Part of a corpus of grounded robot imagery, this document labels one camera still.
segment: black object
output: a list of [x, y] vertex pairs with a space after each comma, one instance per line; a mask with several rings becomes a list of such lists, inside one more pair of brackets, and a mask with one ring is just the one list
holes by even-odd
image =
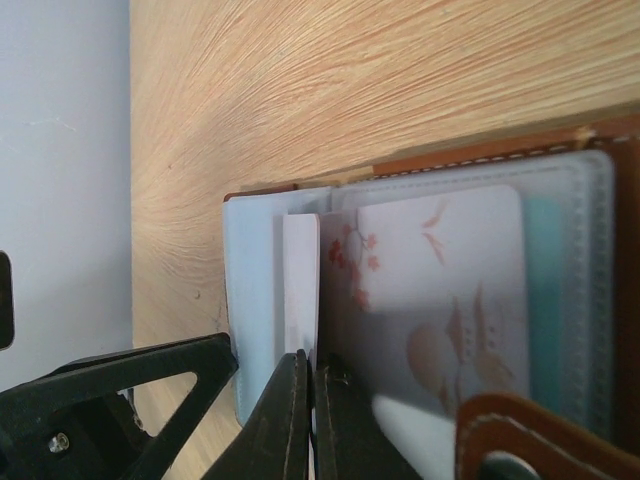
[[11, 262], [0, 251], [0, 350], [13, 343], [13, 289], [11, 287]]
[[369, 396], [338, 357], [318, 369], [315, 388], [322, 480], [421, 478], [384, 436]]
[[[229, 336], [92, 358], [0, 393], [0, 480], [160, 480], [236, 371]], [[193, 372], [197, 383], [160, 434], [116, 392]], [[316, 377], [316, 476], [419, 478], [378, 428], [337, 358]], [[203, 480], [305, 479], [313, 389], [304, 351], [284, 355], [245, 428]]]

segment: paper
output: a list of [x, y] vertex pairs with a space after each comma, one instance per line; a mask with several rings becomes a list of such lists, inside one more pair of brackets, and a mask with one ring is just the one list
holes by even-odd
[[513, 188], [324, 215], [321, 256], [321, 348], [340, 354], [373, 393], [448, 417], [482, 392], [529, 396]]

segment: leather strap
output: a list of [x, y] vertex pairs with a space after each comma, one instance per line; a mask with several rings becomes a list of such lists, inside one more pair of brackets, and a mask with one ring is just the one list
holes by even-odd
[[458, 411], [456, 479], [475, 480], [486, 455], [508, 452], [545, 480], [632, 480], [640, 459], [535, 403], [510, 394], [480, 395]]

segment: red flower illustration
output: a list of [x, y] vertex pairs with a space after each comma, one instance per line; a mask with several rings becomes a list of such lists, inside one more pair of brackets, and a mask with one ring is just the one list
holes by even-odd
[[369, 234], [369, 236], [367, 237], [367, 248], [371, 250], [377, 245], [377, 243], [378, 240], [376, 240], [376, 236], [373, 233]]
[[331, 244], [331, 248], [329, 249], [329, 261], [331, 263], [334, 263], [336, 261], [336, 258], [338, 256], [338, 253], [340, 253], [341, 248], [342, 247], [340, 246], [340, 241], [334, 240], [333, 243]]
[[369, 292], [366, 290], [356, 288], [356, 291], [353, 293], [353, 299], [360, 307], [360, 310], [369, 309]]
[[440, 265], [444, 266], [444, 254], [443, 254], [444, 245], [442, 244], [442, 242], [427, 232], [423, 232], [422, 236], [424, 236], [427, 240], [429, 240], [429, 243], [431, 244], [431, 248], [433, 248], [433, 253], [436, 254], [436, 257], [438, 257], [438, 261], [440, 262]]
[[358, 264], [356, 262], [351, 262], [351, 281], [354, 285], [358, 285], [360, 283], [360, 279], [362, 278], [362, 274], [358, 269]]
[[[422, 228], [431, 229], [435, 227], [442, 218], [442, 214], [447, 206], [447, 200], [442, 199], [436, 205], [436, 211], [433, 216], [422, 224]], [[433, 248], [433, 253], [435, 253], [440, 265], [444, 266], [444, 244], [438, 240], [435, 235], [429, 232], [422, 232], [422, 236], [426, 238], [431, 244], [431, 248]]]
[[433, 217], [431, 217], [429, 220], [427, 220], [422, 224], [422, 228], [435, 227], [440, 221], [440, 218], [442, 217], [442, 213], [444, 212], [444, 209], [446, 206], [447, 206], [447, 201], [440, 200], [438, 202], [438, 205], [436, 206], [436, 213], [433, 214]]
[[376, 257], [375, 255], [371, 255], [367, 259], [367, 265], [369, 265], [369, 268], [375, 272], [378, 268], [380, 268], [380, 262], [378, 262], [378, 257]]

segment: white stitching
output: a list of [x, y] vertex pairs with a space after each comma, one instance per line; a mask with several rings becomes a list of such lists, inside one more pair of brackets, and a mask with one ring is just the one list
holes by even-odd
[[589, 463], [586, 463], [586, 462], [583, 462], [582, 460], [579, 460], [578, 458], [574, 457], [569, 452], [567, 452], [563, 448], [559, 447], [558, 445], [553, 443], [551, 440], [545, 438], [544, 436], [542, 436], [541, 434], [539, 434], [535, 430], [527, 427], [526, 425], [518, 422], [517, 420], [515, 420], [515, 419], [513, 419], [513, 418], [511, 418], [509, 416], [499, 415], [497, 413], [490, 413], [488, 415], [480, 415], [480, 416], [478, 416], [460, 434], [460, 448], [458, 449], [458, 453], [456, 455], [456, 457], [457, 457], [457, 459], [456, 459], [456, 478], [458, 480], [461, 480], [463, 478], [463, 476], [462, 476], [462, 467], [464, 466], [465, 448], [466, 448], [466, 443], [468, 442], [469, 438], [471, 437], [472, 432], [474, 430], [476, 430], [478, 427], [482, 426], [482, 425], [487, 425], [487, 424], [493, 423], [493, 422], [506, 422], [506, 423], [512, 425], [513, 427], [517, 428], [521, 432], [523, 432], [525, 435], [529, 435], [529, 436], [533, 437], [536, 441], [538, 441], [538, 442], [544, 444], [545, 446], [551, 448], [556, 453], [558, 453], [559, 455], [563, 456], [565, 459], [569, 460], [574, 465], [577, 465], [578, 467], [583, 468], [583, 469], [593, 473], [598, 478], [601, 478], [603, 480], [615, 480], [615, 477], [612, 477], [612, 476], [604, 473], [602, 470], [594, 467], [593, 465], [591, 465]]
[[[637, 135], [636, 137], [633, 137], [632, 135], [624, 135], [621, 137], [616, 137], [614, 139], [611, 139], [610, 142], [611, 143], [623, 143], [623, 142], [628, 142], [631, 139], [635, 138], [636, 140], [640, 140], [640, 135]], [[600, 147], [602, 145], [605, 145], [605, 142], [603, 142], [602, 140], [594, 140], [593, 144], [597, 147]], [[569, 147], [567, 145], [564, 144], [560, 144], [560, 145], [554, 145], [552, 147], [547, 148], [546, 150], [529, 150], [527, 152], [524, 153], [512, 153], [508, 156], [508, 158], [524, 158], [524, 157], [531, 157], [534, 155], [541, 155], [543, 153], [553, 153], [553, 152], [561, 152], [564, 150], [569, 150]], [[440, 164], [440, 165], [434, 165], [432, 167], [428, 167], [428, 168], [422, 168], [419, 170], [410, 170], [411, 173], [418, 173], [418, 172], [428, 172], [429, 170], [440, 170], [441, 168], [452, 168], [452, 167], [457, 167], [460, 165], [469, 165], [471, 163], [486, 163], [489, 161], [499, 161], [499, 160], [504, 160], [505, 157], [490, 157], [490, 158], [486, 158], [486, 157], [482, 157], [482, 158], [476, 158], [473, 160], [465, 160], [462, 162], [453, 162], [453, 163], [447, 163], [447, 164]], [[401, 172], [401, 173], [392, 173], [390, 175], [375, 175], [372, 178], [373, 179], [380, 179], [380, 178], [389, 178], [389, 177], [396, 177], [398, 175], [404, 175], [406, 173], [409, 172]]]

